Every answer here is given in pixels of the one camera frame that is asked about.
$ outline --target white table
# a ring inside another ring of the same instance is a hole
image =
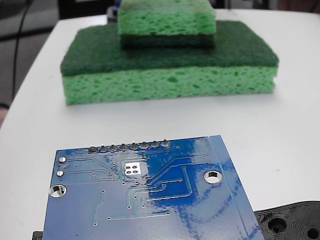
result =
[[[60,63],[76,32],[106,16],[57,24],[0,130],[1,239],[43,230],[56,150],[90,145],[222,135],[254,211],[320,201],[320,15],[217,12],[278,54],[274,94],[66,106]]]

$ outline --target screw hole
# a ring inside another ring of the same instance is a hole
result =
[[[217,171],[208,171],[204,175],[204,180],[209,184],[218,184],[222,181],[222,174]]]
[[[49,194],[51,197],[60,198],[66,194],[67,188],[63,185],[54,185],[50,188]]]
[[[276,235],[283,233],[287,229],[287,226],[287,222],[280,217],[271,219],[268,222],[268,228]]]
[[[307,232],[307,236],[310,239],[318,239],[320,237],[320,232],[315,229],[315,228],[311,228],[308,232]]]

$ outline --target green sponge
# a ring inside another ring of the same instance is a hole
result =
[[[213,47],[215,17],[208,0],[123,0],[118,33],[124,48]]]
[[[271,93],[279,60],[270,47],[241,22],[217,28],[215,50],[122,50],[117,24],[83,29],[61,64],[66,102]]]

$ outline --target black plastic part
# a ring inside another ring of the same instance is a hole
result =
[[[42,240],[43,235],[43,231],[35,231],[33,232],[32,240]]]
[[[320,240],[320,201],[304,201],[256,211],[265,240]],[[42,240],[35,231],[32,240]]]

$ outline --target blue circuit board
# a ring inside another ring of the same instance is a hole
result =
[[[263,240],[220,136],[56,152],[43,240]]]

